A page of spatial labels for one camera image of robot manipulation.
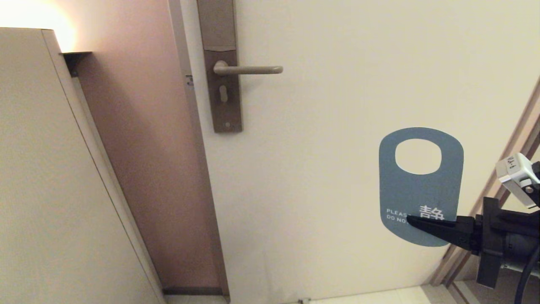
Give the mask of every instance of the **door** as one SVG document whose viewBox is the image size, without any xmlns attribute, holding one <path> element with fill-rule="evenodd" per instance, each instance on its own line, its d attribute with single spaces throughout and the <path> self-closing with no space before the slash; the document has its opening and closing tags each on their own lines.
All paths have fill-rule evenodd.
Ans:
<svg viewBox="0 0 540 304">
<path fill-rule="evenodd" d="M 0 302 L 160 303 L 66 99 L 53 36 L 0 28 Z"/>
<path fill-rule="evenodd" d="M 214 132 L 197 5 L 181 4 L 232 302 L 426 283 L 447 247 L 384 226 L 381 142 L 412 127 L 457 139 L 468 214 L 538 79 L 537 1 L 236 0 L 239 65 L 284 72 L 241 76 L 234 134 Z M 413 171 L 441 157 L 398 152 Z"/>
</svg>

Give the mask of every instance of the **tiled floor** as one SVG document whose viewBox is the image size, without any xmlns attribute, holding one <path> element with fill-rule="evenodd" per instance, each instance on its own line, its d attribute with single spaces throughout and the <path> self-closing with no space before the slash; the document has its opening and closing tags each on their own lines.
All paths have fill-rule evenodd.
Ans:
<svg viewBox="0 0 540 304">
<path fill-rule="evenodd" d="M 169 304 L 227 304 L 220 296 L 166 296 Z M 312 304 L 456 304 L 443 287 L 416 286 L 311 301 Z"/>
</svg>

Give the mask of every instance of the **wall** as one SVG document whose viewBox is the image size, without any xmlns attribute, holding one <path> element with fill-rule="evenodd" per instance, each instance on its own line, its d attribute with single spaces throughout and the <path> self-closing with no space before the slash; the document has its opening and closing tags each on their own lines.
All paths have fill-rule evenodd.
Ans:
<svg viewBox="0 0 540 304">
<path fill-rule="evenodd" d="M 93 51 L 79 77 L 165 288 L 226 285 L 197 113 L 166 0 L 0 0 L 0 27 L 55 30 Z"/>
</svg>

